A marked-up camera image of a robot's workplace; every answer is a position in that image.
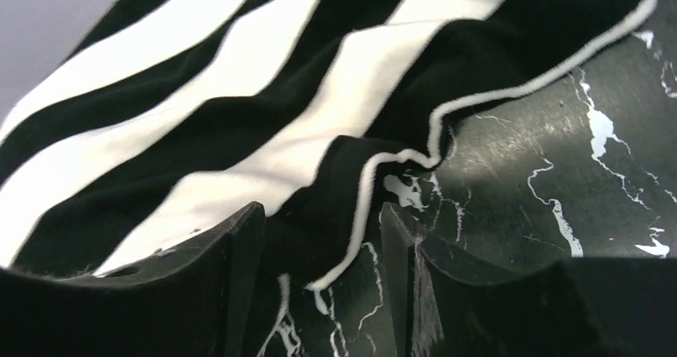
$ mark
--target black and white striped shirt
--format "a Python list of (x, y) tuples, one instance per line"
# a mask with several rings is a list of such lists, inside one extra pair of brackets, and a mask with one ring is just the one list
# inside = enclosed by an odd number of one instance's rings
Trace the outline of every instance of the black and white striped shirt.
[(255, 200), (263, 267), (323, 289), (383, 173), (445, 157), (448, 116), (537, 91), (656, 2), (120, 0), (0, 128), (0, 267), (103, 276)]

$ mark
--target table surface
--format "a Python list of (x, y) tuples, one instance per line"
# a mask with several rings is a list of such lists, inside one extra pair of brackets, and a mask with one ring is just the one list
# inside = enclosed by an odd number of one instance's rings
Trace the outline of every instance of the table surface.
[[(11, 27), (0, 39), (0, 59), (9, 63), (0, 66), (0, 114), (53, 70), (114, 0), (46, 1), (52, 6), (0, 6), (0, 22)], [(55, 28), (66, 22), (69, 28)], [(557, 83), (461, 111), (445, 163), (434, 173), (387, 177), (386, 189), (427, 236), (515, 272), (570, 256), (673, 256), (675, 38), (677, 0), (659, 0), (646, 26)], [(291, 293), (267, 355), (395, 355), (378, 228), (367, 241), (319, 297), (329, 315), (311, 292)]]

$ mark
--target white marble vein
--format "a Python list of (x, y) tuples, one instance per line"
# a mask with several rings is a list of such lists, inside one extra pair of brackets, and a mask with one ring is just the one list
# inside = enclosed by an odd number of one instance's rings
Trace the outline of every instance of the white marble vein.
[(648, 171), (644, 171), (644, 173), (646, 173), (647, 176), (649, 176), (654, 181), (654, 184), (656, 186), (660, 187), (663, 190), (663, 193), (665, 193), (668, 197), (670, 197), (670, 200), (672, 200), (673, 203), (677, 204), (677, 196), (675, 196), (675, 193), (672, 192), (670, 189), (663, 188), (663, 186), (661, 186), (660, 184), (658, 176)]
[(660, 48), (654, 48), (656, 42), (654, 32), (651, 30), (636, 31), (632, 36), (644, 42), (647, 50), (651, 52), (656, 61), (663, 61), (660, 72), (660, 85), (663, 87), (666, 96), (677, 99), (677, 73), (675, 72), (675, 67), (672, 61), (662, 60), (663, 51)]
[(429, 205), (423, 204), (421, 200), (421, 185), (418, 183), (420, 177), (405, 176), (411, 179), (411, 185), (404, 184), (397, 176), (388, 175), (383, 179), (383, 186), (386, 191), (398, 197), (401, 207), (412, 207), (419, 212), (425, 212)]
[(277, 327), (277, 333), (282, 338), (282, 344), (287, 351), (287, 357), (300, 357), (305, 355), (303, 343), (296, 331), (294, 319), (289, 312), (287, 312), (282, 322)]
[(576, 81), (572, 74), (569, 74), (569, 77), (572, 79), (572, 83), (575, 87), (576, 98), (588, 107), (588, 123), (590, 132), (592, 133), (592, 139), (590, 140), (592, 154), (590, 156), (605, 171), (620, 180), (620, 187), (623, 189), (623, 192), (625, 193), (625, 196), (628, 197), (628, 199), (636, 204), (641, 205), (643, 208), (650, 210), (650, 208), (641, 198), (641, 195), (644, 192), (643, 188), (638, 188), (634, 193), (631, 192), (628, 190), (628, 177), (622, 173), (612, 170), (611, 167), (602, 161), (602, 157), (607, 152), (607, 143), (609, 140), (613, 140), (616, 143), (624, 146), (630, 157), (632, 157), (632, 151), (630, 150), (630, 146), (626, 141), (621, 140), (618, 138), (618, 136), (616, 136), (612, 119), (596, 108), (595, 101), (590, 95), (592, 87), (590, 84), (588, 84), (585, 78), (585, 70), (578, 68), (576, 72), (580, 74), (580, 79), (578, 81)]
[(665, 244), (661, 244), (661, 242), (659, 240), (659, 233), (665, 232), (665, 229), (649, 228), (649, 230), (653, 232), (652, 234), (649, 235), (653, 245), (638, 245), (638, 244), (636, 244), (635, 246), (639, 250), (644, 251), (646, 253), (649, 253), (650, 255), (658, 256), (661, 259), (667, 258), (667, 255), (670, 253), (670, 247), (665, 245)]
[(376, 343), (374, 342), (374, 339), (371, 338), (369, 333), (366, 334), (366, 339), (368, 339), (369, 344), (371, 344), (371, 355), (376, 355)]
[[(328, 317), (331, 322), (334, 324), (334, 330), (329, 334), (329, 344), (331, 345), (331, 350), (334, 353), (334, 357), (350, 357), (350, 352), (348, 351), (348, 342), (346, 336), (343, 334), (343, 325), (336, 319), (335, 305), (334, 300), (334, 290), (329, 287), (327, 289), (329, 293), (329, 305), (324, 301), (321, 291), (315, 292), (315, 307), (317, 310)], [(336, 343), (336, 337), (340, 341), (339, 345)]]
[(557, 227), (560, 229), (560, 234), (567, 240), (569, 244), (569, 249), (571, 250), (572, 257), (583, 257), (583, 246), (580, 244), (580, 241), (574, 236), (573, 228), (564, 218), (564, 211), (562, 209), (562, 203), (558, 199), (544, 199), (536, 193), (535, 188), (532, 185), (533, 179), (535, 179), (540, 173), (553, 170), (555, 165), (545, 157), (541, 157), (543, 161), (548, 165), (547, 167), (541, 169), (534, 169), (531, 173), (531, 176), (527, 177), (527, 185), (531, 189), (531, 193), (536, 197), (543, 205), (552, 206), (552, 215), (555, 216), (555, 221), (557, 222)]
[(378, 289), (378, 303), (374, 305), (374, 308), (371, 309), (371, 311), (367, 314), (365, 314), (359, 321), (358, 325), (358, 334), (360, 331), (362, 331), (362, 326), (364, 326), (364, 322), (369, 319), (371, 316), (375, 315), (376, 312), (378, 312), (379, 309), (381, 309), (384, 305), (383, 301), (383, 282), (381, 280), (381, 272), (378, 270), (378, 253), (376, 253), (376, 249), (374, 248), (374, 245), (370, 242), (366, 242), (362, 245), (363, 248), (366, 248), (369, 253), (371, 254), (371, 262), (373, 264), (374, 268), (374, 276), (376, 278), (376, 288)]
[(440, 219), (440, 214), (442, 211), (442, 206), (444, 205), (445, 202), (453, 202), (451, 199), (446, 199), (444, 195), (442, 194), (442, 186), (440, 185), (440, 181), (437, 178), (437, 174), (435, 172), (430, 174), (430, 179), (428, 181), (433, 185), (433, 188), (430, 190), (430, 197), (432, 198), (433, 196), (437, 197), (437, 208), (435, 209), (435, 214), (433, 216), (433, 223), (430, 225), (432, 229), (437, 228), (437, 221)]
[(458, 201), (453, 201), (453, 207), (456, 209), (456, 242), (461, 241), (461, 233), (463, 232), (463, 217), (465, 216), (465, 206), (470, 202), (470, 199), (473, 198), (473, 194), (468, 189), (468, 200), (465, 204), (461, 205)]

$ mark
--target black stripe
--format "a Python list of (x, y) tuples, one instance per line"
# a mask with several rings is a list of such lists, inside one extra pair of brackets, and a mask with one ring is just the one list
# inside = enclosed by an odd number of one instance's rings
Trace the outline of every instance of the black stripe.
[(54, 275), (96, 267), (181, 177), (232, 167), (298, 116), (315, 95), (342, 37), (382, 24), (399, 1), (321, 0), (279, 76), (264, 91), (207, 101), (144, 153), (50, 209), (15, 265)]
[(96, 42), (131, 26), (168, 0), (117, 0), (113, 7), (82, 39), (68, 59)]
[(428, 119), (441, 103), (525, 84), (611, 29), (640, 1), (505, 0), (486, 21), (451, 22), (403, 77), (366, 136), (428, 153)]
[(27, 117), (0, 146), (0, 184), (48, 146), (126, 121), (160, 104), (212, 61), (236, 18), (268, 1), (246, 0), (233, 18), (197, 46), (115, 84), (50, 105)]

